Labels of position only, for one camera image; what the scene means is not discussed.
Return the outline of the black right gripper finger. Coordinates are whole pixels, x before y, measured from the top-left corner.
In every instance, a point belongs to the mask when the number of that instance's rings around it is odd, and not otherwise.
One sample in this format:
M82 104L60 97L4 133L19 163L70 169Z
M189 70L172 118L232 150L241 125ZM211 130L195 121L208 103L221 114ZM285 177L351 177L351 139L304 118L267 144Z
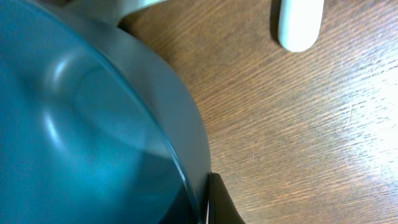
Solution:
M211 172L209 179L209 224L245 224L221 176Z

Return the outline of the blue bowl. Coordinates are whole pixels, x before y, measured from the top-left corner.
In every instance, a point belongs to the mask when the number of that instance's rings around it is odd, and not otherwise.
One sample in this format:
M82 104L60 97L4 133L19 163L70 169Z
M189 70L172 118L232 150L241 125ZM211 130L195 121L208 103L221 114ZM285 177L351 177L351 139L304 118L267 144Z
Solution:
M1 222L204 223L210 149L190 92L67 4L1 2Z

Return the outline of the cream fork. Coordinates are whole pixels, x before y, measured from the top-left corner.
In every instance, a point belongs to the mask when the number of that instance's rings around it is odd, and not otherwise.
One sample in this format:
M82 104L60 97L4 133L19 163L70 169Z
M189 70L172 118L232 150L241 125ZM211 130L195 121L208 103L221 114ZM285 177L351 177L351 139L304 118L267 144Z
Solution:
M281 0L278 41L289 52L304 52L318 39L324 0Z

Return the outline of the cream bowl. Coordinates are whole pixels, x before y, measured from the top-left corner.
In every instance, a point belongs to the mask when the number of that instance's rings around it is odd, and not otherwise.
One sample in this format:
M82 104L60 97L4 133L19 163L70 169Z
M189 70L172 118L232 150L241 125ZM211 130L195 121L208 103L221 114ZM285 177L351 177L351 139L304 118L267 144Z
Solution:
M74 0L65 8L91 19L117 25L133 12L164 2L165 0Z

